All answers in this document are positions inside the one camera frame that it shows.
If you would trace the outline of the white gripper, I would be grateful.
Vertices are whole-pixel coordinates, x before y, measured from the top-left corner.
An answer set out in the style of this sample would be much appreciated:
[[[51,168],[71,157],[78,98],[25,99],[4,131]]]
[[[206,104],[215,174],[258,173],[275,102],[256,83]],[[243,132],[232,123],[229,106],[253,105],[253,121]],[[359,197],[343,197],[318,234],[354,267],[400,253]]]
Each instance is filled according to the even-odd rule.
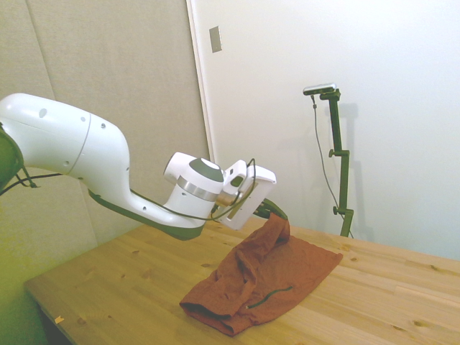
[[[272,214],[288,219],[278,205],[266,198],[276,183],[275,174],[258,165],[232,165],[226,169],[224,186],[217,199],[218,222],[240,230],[252,214],[263,219]]]

